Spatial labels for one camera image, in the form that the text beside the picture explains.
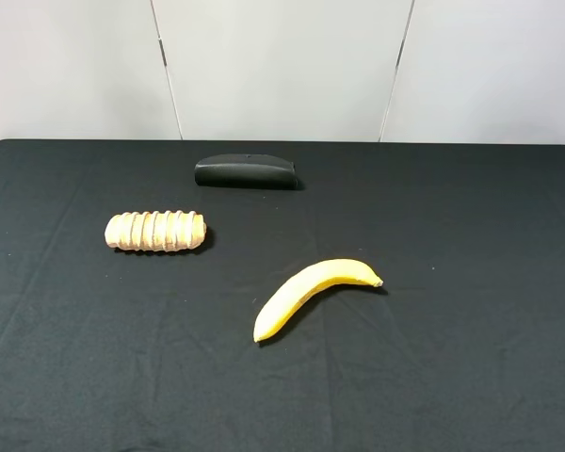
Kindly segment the ridged tan bread roll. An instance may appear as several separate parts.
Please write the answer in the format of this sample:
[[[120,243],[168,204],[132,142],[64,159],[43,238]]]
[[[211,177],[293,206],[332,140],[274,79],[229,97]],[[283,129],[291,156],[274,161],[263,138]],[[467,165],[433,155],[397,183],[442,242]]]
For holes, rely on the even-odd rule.
[[[133,251],[194,250],[205,240],[207,225],[195,211],[124,212],[108,221],[109,248]]]

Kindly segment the yellow banana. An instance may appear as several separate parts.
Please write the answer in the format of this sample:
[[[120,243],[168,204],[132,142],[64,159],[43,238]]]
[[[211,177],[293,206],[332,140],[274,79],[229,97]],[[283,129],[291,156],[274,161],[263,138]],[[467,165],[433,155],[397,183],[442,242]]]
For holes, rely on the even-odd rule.
[[[335,285],[382,287],[383,279],[366,263],[354,259],[331,259],[305,267],[288,279],[257,315],[253,342],[274,336],[313,296]]]

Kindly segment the black glasses case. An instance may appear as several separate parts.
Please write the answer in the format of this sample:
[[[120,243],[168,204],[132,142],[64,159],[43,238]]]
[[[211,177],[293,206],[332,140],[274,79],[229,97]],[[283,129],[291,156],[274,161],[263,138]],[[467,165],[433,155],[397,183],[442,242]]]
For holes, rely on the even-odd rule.
[[[269,154],[226,153],[200,160],[194,168],[199,186],[291,189],[298,187],[295,166]]]

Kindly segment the black tablecloth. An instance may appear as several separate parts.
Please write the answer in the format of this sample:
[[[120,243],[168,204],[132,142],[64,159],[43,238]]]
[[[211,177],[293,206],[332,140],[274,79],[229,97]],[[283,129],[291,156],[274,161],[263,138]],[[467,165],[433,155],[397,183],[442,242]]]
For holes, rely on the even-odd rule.
[[[298,187],[199,186],[226,153]],[[105,243],[168,210],[200,246]],[[383,286],[254,343],[331,259]],[[565,451],[565,145],[1,140],[0,451]]]

